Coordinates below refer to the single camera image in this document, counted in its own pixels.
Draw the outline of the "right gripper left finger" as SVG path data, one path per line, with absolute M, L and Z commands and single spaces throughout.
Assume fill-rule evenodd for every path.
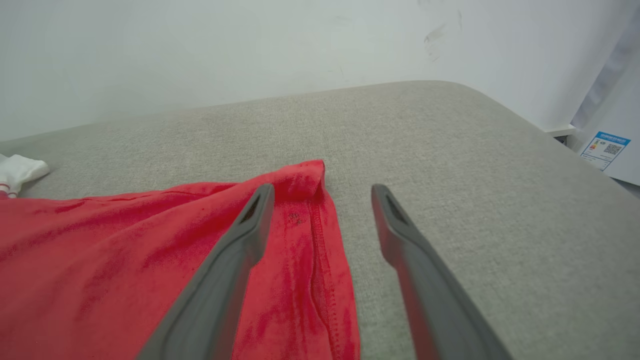
M 270 183 L 256 189 L 149 337 L 140 360 L 230 360 L 251 269 L 274 212 Z

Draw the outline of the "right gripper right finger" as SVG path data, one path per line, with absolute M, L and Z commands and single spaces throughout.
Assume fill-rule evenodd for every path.
M 395 269 L 419 360 L 510 360 L 512 355 L 391 190 L 371 187 L 384 259 Z

